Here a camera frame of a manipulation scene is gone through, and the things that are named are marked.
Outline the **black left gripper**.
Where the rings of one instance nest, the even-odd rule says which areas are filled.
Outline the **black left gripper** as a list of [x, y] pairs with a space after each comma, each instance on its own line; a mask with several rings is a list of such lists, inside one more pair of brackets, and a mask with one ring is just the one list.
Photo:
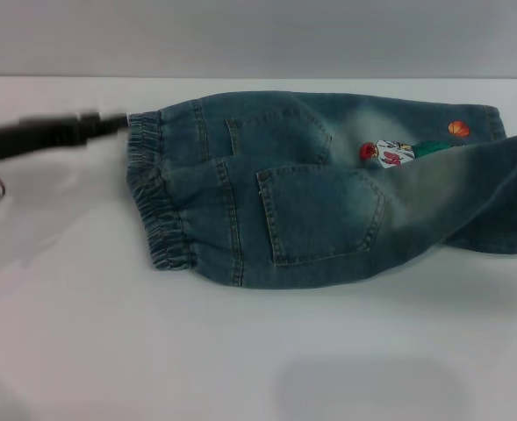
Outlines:
[[125, 113], [98, 112], [20, 120], [0, 125], [0, 161], [44, 149], [84, 145], [129, 127]]

